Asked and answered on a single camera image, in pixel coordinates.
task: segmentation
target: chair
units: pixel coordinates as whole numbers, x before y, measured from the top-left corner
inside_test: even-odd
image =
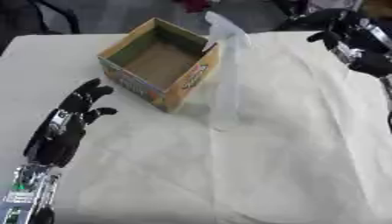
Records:
[[[71,10],[63,10],[46,0],[0,0],[0,55],[16,36],[60,34],[49,29],[40,6],[62,15],[69,23],[72,34],[81,33],[79,20]]]
[[[282,24],[280,24],[275,31],[288,31],[288,30],[313,30],[309,26],[309,22],[314,20],[312,13],[315,11],[322,11],[327,8],[333,7],[333,3],[328,3],[331,0],[324,0],[325,5],[320,6],[323,0],[272,0],[275,5],[288,17]],[[357,11],[362,4],[363,0],[352,0],[352,4],[347,6],[346,9]]]
[[[27,1],[29,1],[31,5],[36,8],[43,33],[47,33],[47,32],[51,33],[52,31],[50,31],[47,25],[45,24],[44,15],[42,14],[42,11],[39,9],[39,5],[43,5],[53,11],[56,11],[61,16],[63,16],[68,22],[72,34],[81,33],[81,28],[79,27],[79,19],[77,18],[77,16],[72,10],[69,9],[63,10],[60,7],[48,3],[46,0],[27,0]]]

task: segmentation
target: wrinkled fabric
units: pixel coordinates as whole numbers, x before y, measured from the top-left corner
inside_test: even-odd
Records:
[[[1,190],[46,113],[102,77],[115,93],[97,107],[119,114],[88,128],[64,170],[56,223],[392,223],[381,85],[309,35],[250,35],[240,122],[224,132],[209,127],[217,76],[165,114],[103,78],[95,55],[122,35],[17,38],[0,58]]]

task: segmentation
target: open cardboard box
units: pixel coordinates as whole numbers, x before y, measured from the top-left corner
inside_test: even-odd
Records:
[[[98,55],[105,74],[163,111],[181,105],[218,62],[218,46],[153,18]]]

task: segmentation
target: floor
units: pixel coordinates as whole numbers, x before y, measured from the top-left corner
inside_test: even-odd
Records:
[[[75,11],[83,33],[124,33],[157,17],[199,34],[208,34],[205,12],[186,13],[172,0],[50,0]],[[268,0],[221,0],[210,9],[238,24],[246,32],[266,32],[284,21],[284,14]],[[44,10],[52,30],[67,32],[64,18]]]

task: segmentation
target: robotic hand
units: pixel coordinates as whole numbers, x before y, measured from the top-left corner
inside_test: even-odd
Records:
[[[376,21],[350,10],[323,10],[314,13],[323,31],[308,38],[322,40],[348,68],[374,76],[385,88],[388,98],[388,125],[392,132],[392,24]]]
[[[11,189],[0,205],[4,224],[53,224],[53,197],[60,169],[74,157],[85,128],[97,118],[114,115],[113,108],[91,109],[94,102],[113,92],[99,87],[99,79],[74,90],[54,109],[33,134],[24,155],[28,163],[15,171]]]

